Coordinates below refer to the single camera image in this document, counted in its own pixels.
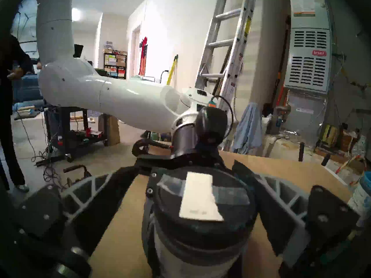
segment black pants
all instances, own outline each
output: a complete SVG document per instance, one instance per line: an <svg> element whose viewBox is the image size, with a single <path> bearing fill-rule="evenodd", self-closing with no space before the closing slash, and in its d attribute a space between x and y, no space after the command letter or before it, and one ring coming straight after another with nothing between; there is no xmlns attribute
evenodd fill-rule
<svg viewBox="0 0 371 278"><path fill-rule="evenodd" d="M14 185L24 185L24 176L19 167L16 153L13 145L13 135L11 133L10 115L5 113L0 114L0 141L3 147L6 163L9 168L10 178ZM0 178L4 182L6 190L9 190L8 179L6 178L4 168L2 166L4 161L0 163Z"/></svg>

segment ladder rung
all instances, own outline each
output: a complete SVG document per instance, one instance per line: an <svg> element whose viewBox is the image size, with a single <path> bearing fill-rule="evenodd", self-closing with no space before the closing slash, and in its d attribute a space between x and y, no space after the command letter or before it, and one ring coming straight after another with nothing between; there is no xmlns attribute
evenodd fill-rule
<svg viewBox="0 0 371 278"><path fill-rule="evenodd" d="M215 18L220 20L220 21L223 21L223 20L227 20L227 19L230 19L230 18L238 17L240 15L240 13L241 13L241 8L238 8L236 10L232 10L232 11L220 14L220 15L216 15Z"/></svg>
<svg viewBox="0 0 371 278"><path fill-rule="evenodd" d="M201 77L224 77L224 73L202 73Z"/></svg>
<svg viewBox="0 0 371 278"><path fill-rule="evenodd" d="M234 39L229 39L229 40L223 40L220 42L215 42L215 43L210 43L208 44L208 47L225 47L225 46L231 46L233 45Z"/></svg>

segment aluminum ladder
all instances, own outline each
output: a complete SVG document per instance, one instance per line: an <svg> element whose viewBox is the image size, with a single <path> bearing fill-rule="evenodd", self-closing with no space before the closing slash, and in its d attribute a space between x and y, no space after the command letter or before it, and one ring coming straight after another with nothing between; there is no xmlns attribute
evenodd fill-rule
<svg viewBox="0 0 371 278"><path fill-rule="evenodd" d="M243 0L240 8L224 13L226 1L227 0L217 0L216 2L214 16L211 20L210 28L207 33L195 87L198 89L204 89L205 80L208 78L223 78L220 95L230 103L234 96L236 80L242 66L242 59L250 31L255 0ZM218 37L220 23L224 20L234 17L239 17L234 38L217 42L216 40ZM224 72L207 73L211 66L214 49L225 46L232 46L232 48ZM229 110L228 105L223 100L219 102L218 107L223 110Z"/></svg>

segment doorway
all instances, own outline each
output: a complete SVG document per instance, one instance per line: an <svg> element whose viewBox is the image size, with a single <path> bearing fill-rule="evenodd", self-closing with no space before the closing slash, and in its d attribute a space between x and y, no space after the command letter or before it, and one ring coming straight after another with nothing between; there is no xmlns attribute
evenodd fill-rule
<svg viewBox="0 0 371 278"><path fill-rule="evenodd" d="M131 37L131 66L130 66L130 77L139 74L139 62L140 62L140 51L139 51L139 38L140 38L140 25L133 30Z"/></svg>

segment bryant logo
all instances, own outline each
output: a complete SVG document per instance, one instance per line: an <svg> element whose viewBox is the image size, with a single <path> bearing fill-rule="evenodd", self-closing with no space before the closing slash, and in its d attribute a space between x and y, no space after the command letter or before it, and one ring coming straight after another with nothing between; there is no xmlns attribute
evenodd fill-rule
<svg viewBox="0 0 371 278"><path fill-rule="evenodd" d="M319 56L319 57L325 57L327 56L327 53L325 50L314 50L312 51L312 55Z"/></svg>

